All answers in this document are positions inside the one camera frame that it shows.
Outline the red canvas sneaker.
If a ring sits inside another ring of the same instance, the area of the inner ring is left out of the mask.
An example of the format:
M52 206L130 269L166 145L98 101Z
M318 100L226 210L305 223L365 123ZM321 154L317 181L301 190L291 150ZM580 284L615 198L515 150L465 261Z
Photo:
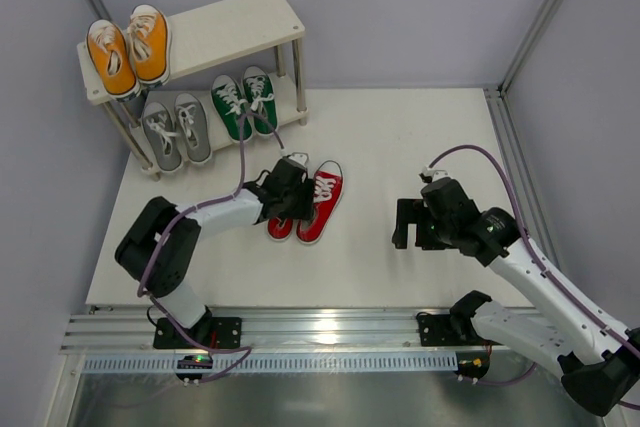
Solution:
M305 245L317 243L322 237L343 193L344 173L335 160L324 161L313 176L313 215L308 221L300 221L296 236Z
M267 235L273 241L285 241L291 236L295 223L296 221L294 219L270 219L266 226Z

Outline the green canvas sneaker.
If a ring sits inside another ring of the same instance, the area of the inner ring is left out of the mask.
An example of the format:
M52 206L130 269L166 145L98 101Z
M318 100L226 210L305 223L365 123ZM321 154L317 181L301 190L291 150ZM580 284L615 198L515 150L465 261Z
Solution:
M235 143L249 140L252 127L247 118L241 119L246 112L247 100L238 83L228 75L217 76L211 87L211 98L231 140Z
M260 67L249 66L244 71L242 86L250 103L251 111L257 114L254 127L261 136L270 136L278 129L275 91L271 78Z

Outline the grey canvas sneaker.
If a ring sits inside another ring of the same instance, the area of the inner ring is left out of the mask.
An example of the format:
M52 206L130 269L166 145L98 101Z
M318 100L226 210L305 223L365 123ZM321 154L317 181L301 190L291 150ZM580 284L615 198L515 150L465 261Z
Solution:
M175 99L174 110L189 161L195 165L206 164L211 159L212 148L207 114L202 103L190 93L180 93Z
M178 133L168 109L159 102L147 103L141 124L156 164L162 173L173 173L182 166L178 150Z

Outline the orange canvas sneaker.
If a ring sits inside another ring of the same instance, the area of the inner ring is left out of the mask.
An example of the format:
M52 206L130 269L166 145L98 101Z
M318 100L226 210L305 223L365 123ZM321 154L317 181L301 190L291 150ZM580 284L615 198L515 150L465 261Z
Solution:
M165 84L170 77L171 49L166 16L152 5L138 5L130 15L126 32L140 83L147 87Z
M129 49L121 29L99 19L87 32L86 46L91 63L107 94L118 101L137 97L141 87L129 59Z

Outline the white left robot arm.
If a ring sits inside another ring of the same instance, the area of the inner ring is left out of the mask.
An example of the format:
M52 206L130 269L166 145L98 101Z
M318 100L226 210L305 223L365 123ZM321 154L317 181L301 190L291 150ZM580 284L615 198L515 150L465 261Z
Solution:
M270 171L226 197L181 207L164 197L151 199L115 251L115 261L139 283L173 331L186 344L213 347L215 321L186 279L202 238L271 219L308 220L313 211L314 183L308 155L281 157Z

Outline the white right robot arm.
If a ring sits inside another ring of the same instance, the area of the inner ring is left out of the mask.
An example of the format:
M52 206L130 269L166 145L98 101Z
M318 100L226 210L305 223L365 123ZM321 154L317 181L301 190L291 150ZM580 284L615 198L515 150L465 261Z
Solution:
M396 203L391 242L404 250L409 228L423 251L455 250L515 287L542 314L545 327L474 290L449 310L445 331L461 343L504 345L559 379L568 396L604 417L639 380L639 331L598 307L573 285L507 211L481 211L460 183L428 176L418 199Z

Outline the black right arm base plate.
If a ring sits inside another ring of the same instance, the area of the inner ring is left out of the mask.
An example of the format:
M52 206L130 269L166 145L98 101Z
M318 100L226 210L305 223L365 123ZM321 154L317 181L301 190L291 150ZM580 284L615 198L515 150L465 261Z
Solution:
M416 322L422 347L453 347L463 344L453 327L450 314L419 312Z

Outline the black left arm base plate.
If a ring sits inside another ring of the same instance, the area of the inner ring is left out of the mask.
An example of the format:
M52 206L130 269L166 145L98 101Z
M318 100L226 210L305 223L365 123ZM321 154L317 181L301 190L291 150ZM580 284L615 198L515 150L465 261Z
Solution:
M195 342L215 349L236 349L240 347L242 319L240 317L204 316L192 328L184 332ZM162 317L156 322L153 348L158 350L188 349L192 345L176 330L175 326Z

